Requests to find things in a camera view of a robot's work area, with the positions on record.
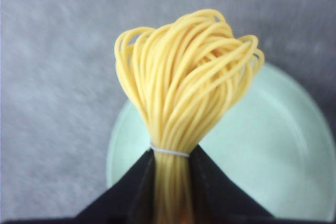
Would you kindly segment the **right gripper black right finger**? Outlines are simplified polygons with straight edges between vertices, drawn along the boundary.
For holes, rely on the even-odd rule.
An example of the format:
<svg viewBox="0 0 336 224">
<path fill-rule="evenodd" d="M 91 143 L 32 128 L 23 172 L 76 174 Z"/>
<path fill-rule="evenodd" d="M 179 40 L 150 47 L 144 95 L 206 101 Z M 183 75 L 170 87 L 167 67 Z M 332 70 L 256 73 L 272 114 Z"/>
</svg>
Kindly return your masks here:
<svg viewBox="0 0 336 224">
<path fill-rule="evenodd" d="M 229 179 L 199 145 L 189 164 L 196 223 L 326 223 L 275 217 Z"/>
</svg>

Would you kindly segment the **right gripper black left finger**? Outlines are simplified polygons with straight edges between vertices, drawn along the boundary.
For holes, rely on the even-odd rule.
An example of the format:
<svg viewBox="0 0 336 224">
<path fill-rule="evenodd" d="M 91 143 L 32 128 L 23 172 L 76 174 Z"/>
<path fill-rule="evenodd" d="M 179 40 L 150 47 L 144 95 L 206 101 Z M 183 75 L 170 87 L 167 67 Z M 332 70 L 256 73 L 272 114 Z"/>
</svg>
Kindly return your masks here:
<svg viewBox="0 0 336 224">
<path fill-rule="evenodd" d="M 126 174 L 74 217 L 16 219 L 5 223 L 151 223 L 153 151 L 145 151 Z"/>
</svg>

